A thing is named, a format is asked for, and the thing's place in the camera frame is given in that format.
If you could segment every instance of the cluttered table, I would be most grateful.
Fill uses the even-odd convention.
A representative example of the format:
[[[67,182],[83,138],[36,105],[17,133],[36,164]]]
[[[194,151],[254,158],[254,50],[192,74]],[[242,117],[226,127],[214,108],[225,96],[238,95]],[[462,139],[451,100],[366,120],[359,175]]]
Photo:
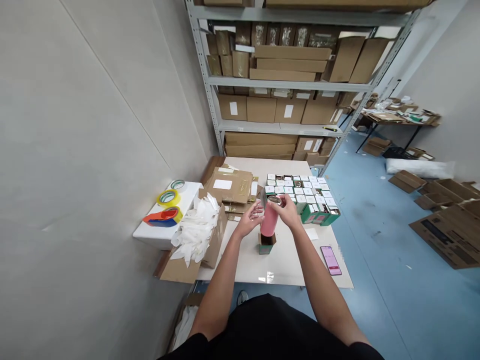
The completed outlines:
[[[242,171],[251,172],[254,176],[258,177],[258,185],[262,187],[266,186],[268,174],[312,174],[306,161],[227,157],[224,163]],[[217,266],[236,226],[236,221],[229,220],[227,222],[216,263]],[[337,286],[339,288],[352,289],[354,286],[332,227],[319,226],[312,223],[305,224],[304,227],[324,263],[325,259],[320,251],[320,247],[332,247],[341,269],[341,275],[332,276]],[[254,229],[241,242],[235,281],[242,283],[304,286],[305,281],[302,268],[289,228],[281,219],[278,220],[275,228],[276,244],[272,247],[268,255],[259,254],[259,232],[259,228]],[[215,269],[213,268],[200,267],[197,280],[209,281],[212,279],[214,272]]]

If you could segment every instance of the phone screen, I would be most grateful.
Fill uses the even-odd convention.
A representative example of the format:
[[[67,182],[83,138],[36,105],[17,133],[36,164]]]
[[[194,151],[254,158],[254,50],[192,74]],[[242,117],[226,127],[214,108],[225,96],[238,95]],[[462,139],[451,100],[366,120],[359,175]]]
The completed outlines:
[[[339,263],[335,258],[334,251],[332,250],[331,246],[321,246],[320,247],[321,253],[325,258],[326,266],[328,267],[328,271],[330,275],[342,275],[340,271]]]

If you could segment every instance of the yellow tape roll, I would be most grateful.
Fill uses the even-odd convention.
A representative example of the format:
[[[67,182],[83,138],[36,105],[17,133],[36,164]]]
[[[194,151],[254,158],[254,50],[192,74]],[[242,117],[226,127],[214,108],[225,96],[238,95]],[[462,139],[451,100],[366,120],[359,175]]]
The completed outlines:
[[[177,206],[180,202],[180,194],[175,189],[168,189],[162,192],[156,199],[156,203],[162,208],[171,208]]]

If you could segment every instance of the packing tape roll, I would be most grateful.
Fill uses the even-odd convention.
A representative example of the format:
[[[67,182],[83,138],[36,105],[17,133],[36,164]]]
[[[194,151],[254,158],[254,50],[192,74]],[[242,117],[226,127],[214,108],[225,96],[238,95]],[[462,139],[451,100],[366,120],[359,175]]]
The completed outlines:
[[[185,184],[185,181],[183,180],[173,180],[170,185],[168,185],[169,189],[174,189],[178,193],[183,193],[185,189],[187,188],[187,185]]]
[[[156,199],[156,203],[162,208],[172,208],[180,202],[180,194],[175,189],[168,189],[162,192]]]

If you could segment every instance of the pink bottle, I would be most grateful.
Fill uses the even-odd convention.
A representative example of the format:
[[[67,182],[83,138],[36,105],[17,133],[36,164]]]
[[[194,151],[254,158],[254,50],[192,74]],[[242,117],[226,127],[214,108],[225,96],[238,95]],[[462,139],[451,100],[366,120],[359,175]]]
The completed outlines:
[[[263,214],[265,218],[261,222],[260,233],[264,237],[272,237],[275,233],[275,226],[277,226],[279,213],[272,209],[272,206],[270,206],[269,203],[273,206],[282,206],[282,200],[279,197],[271,195],[266,199],[266,202],[265,214]]]

